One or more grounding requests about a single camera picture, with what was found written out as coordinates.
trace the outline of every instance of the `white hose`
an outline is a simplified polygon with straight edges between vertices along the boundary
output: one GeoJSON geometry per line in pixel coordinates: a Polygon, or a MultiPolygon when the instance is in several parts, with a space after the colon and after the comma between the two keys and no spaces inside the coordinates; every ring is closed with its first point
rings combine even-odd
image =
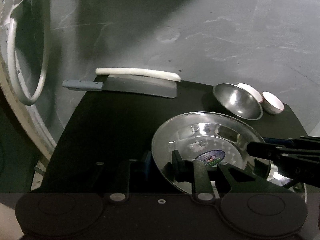
{"type": "Polygon", "coordinates": [[[13,91],[17,95],[17,98],[21,103],[26,106],[33,105],[39,98],[42,89],[44,87],[45,78],[47,75],[48,60],[49,60],[49,46],[50,46],[50,0],[42,0],[43,7],[43,22],[44,22],[44,47],[43,47],[43,58],[42,58],[42,67],[39,82],[33,96],[28,97],[24,93],[18,75],[16,67],[16,51],[15,51],[15,40],[16,40],[16,30],[17,30],[17,21],[14,17],[10,19],[9,33],[8,33],[8,72],[10,82],[13,88],[13,91]]]}
{"type": "Polygon", "coordinates": [[[136,76],[147,76],[154,77],[160,79],[166,79],[176,82],[181,82],[181,78],[176,73],[152,70],[152,69],[144,69],[144,68],[96,68],[97,75],[136,75],[136,76]]]}

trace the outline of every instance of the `screw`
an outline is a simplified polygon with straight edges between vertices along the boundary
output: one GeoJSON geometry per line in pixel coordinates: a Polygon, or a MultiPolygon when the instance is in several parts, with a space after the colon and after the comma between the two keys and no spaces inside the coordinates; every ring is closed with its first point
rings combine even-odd
{"type": "Polygon", "coordinates": [[[198,199],[202,201],[210,201],[213,199],[213,195],[211,193],[199,193],[198,194],[198,199]]]}
{"type": "Polygon", "coordinates": [[[110,195],[110,199],[113,201],[123,201],[125,199],[125,194],[113,193],[110,195]]]}

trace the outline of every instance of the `black table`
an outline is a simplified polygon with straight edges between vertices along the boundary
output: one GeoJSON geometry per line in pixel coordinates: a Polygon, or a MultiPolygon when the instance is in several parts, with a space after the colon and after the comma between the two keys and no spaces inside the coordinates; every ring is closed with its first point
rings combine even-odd
{"type": "MultiPolygon", "coordinates": [[[[187,112],[228,114],[212,94],[212,86],[182,81],[174,99],[121,92],[86,92],[71,116],[47,167],[42,185],[104,162],[109,169],[125,159],[140,159],[151,148],[153,134],[166,120],[187,112]]],[[[285,105],[276,116],[243,120],[262,137],[298,138],[306,132],[285,105]]]]}

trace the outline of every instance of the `stainless steel plate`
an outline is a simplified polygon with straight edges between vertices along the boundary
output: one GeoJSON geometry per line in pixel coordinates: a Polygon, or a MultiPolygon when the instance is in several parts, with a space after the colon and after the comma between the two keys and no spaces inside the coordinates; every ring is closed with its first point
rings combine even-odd
{"type": "MultiPolygon", "coordinates": [[[[181,191],[191,193],[189,182],[177,182],[174,179],[171,165],[173,150],[178,150],[183,159],[198,158],[213,166],[223,160],[253,171],[254,157],[246,152],[247,144],[251,141],[264,142],[254,129],[233,117],[212,112],[192,112],[178,115],[162,124],[153,136],[151,151],[163,176],[181,191]]],[[[257,159],[270,165],[269,160],[257,159]]]]}
{"type": "MultiPolygon", "coordinates": [[[[292,181],[292,179],[280,175],[278,173],[278,167],[273,163],[271,164],[270,174],[267,180],[281,187],[292,181]]],[[[289,188],[289,190],[297,193],[301,198],[305,200],[305,202],[307,202],[307,188],[304,183],[299,182],[293,187],[289,188]]]]}

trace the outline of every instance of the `white ceramic bowl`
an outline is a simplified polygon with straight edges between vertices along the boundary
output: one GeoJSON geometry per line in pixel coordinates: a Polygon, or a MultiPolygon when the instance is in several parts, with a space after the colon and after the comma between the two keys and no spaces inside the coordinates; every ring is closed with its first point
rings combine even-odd
{"type": "Polygon", "coordinates": [[[269,114],[279,114],[284,110],[284,105],[274,94],[269,92],[262,92],[263,102],[262,108],[269,114]]]}
{"type": "Polygon", "coordinates": [[[253,97],[261,104],[263,101],[262,95],[260,95],[260,93],[255,90],[252,86],[249,86],[247,84],[244,83],[238,83],[237,84],[238,87],[241,87],[242,89],[248,91],[251,95],[253,95],[253,97]]]}

